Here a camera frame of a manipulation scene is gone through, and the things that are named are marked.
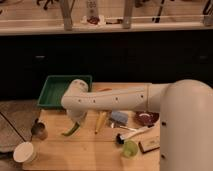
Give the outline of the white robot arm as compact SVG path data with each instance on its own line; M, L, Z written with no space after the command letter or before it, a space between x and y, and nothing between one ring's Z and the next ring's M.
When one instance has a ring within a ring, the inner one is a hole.
M192 79L90 92L76 79L61 98L68 116L89 110L133 110L160 115L160 171L213 171L213 88Z

